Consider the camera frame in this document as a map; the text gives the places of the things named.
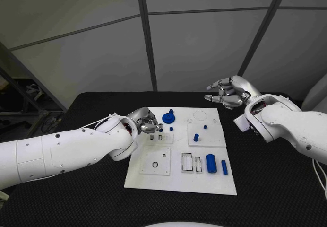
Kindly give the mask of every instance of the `table surface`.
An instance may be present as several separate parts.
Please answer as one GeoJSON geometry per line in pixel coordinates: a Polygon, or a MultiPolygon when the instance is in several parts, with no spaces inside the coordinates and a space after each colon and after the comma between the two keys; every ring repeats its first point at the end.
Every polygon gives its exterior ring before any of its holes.
{"type": "Polygon", "coordinates": [[[145,226],[191,221],[223,226],[327,226],[327,201],[311,159],[283,139],[240,132],[233,111],[198,92],[82,93],[56,131],[142,106],[217,108],[237,196],[123,188],[129,158],[17,185],[1,210],[4,226],[145,226]]]}

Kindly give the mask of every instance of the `robotic hand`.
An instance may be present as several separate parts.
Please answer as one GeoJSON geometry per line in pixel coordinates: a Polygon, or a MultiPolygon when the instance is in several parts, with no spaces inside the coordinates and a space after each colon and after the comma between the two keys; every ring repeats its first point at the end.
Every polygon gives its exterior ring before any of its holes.
{"type": "Polygon", "coordinates": [[[302,112],[288,98],[262,95],[239,76],[219,80],[206,89],[216,87],[219,95],[206,95],[206,100],[227,109],[246,105],[244,113],[233,120],[240,131],[252,129],[266,143],[285,138],[299,153],[327,164],[327,114],[302,112]]]}
{"type": "Polygon", "coordinates": [[[116,114],[70,131],[0,143],[0,190],[95,164],[106,154],[113,161],[138,148],[135,137],[162,128],[147,107],[116,114]],[[95,129],[85,128],[98,123],[95,129]]]}

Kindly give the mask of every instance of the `blue object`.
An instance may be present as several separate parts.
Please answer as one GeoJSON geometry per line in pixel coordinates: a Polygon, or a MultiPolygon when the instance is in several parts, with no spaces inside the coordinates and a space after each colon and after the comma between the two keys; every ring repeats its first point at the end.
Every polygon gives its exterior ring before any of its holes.
{"type": "Polygon", "coordinates": [[[227,175],[227,171],[226,171],[226,161],[221,160],[221,166],[223,166],[223,175],[227,175]]]}
{"type": "Polygon", "coordinates": [[[206,168],[208,173],[216,173],[216,160],[214,155],[206,155],[206,168]]]}
{"type": "Polygon", "coordinates": [[[162,122],[165,124],[171,124],[175,121],[174,111],[172,109],[168,110],[168,113],[162,115],[162,122]]]}
{"type": "Polygon", "coordinates": [[[193,139],[196,142],[198,140],[198,134],[194,134],[194,139],[193,139]]]}

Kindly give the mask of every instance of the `black textured mat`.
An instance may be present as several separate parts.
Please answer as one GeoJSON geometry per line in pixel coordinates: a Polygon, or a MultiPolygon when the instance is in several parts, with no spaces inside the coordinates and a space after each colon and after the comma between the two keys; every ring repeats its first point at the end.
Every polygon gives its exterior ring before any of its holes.
{"type": "Polygon", "coordinates": [[[327,201],[311,159],[283,139],[266,144],[250,131],[242,133],[233,119],[243,107],[230,111],[206,101],[204,94],[83,93],[57,131],[142,106],[217,107],[237,196],[123,188],[129,158],[113,162],[106,156],[92,166],[18,185],[1,211],[4,226],[139,227],[167,221],[327,226],[327,201]]]}

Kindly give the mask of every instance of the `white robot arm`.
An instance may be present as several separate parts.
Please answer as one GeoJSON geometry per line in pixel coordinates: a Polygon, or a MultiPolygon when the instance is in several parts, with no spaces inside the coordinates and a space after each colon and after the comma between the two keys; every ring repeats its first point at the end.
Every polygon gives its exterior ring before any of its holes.
{"type": "Polygon", "coordinates": [[[282,96],[262,95],[239,76],[213,83],[219,95],[204,99],[221,103],[227,109],[246,105],[244,113],[233,120],[240,131],[252,129],[265,142],[282,137],[309,158],[327,164],[327,114],[302,112],[282,96]]]}
{"type": "Polygon", "coordinates": [[[106,154],[113,161],[122,160],[138,147],[136,135],[162,127],[147,107],[128,116],[109,115],[98,122],[103,123],[95,129],[82,127],[0,143],[0,190],[86,167],[106,154]]]}

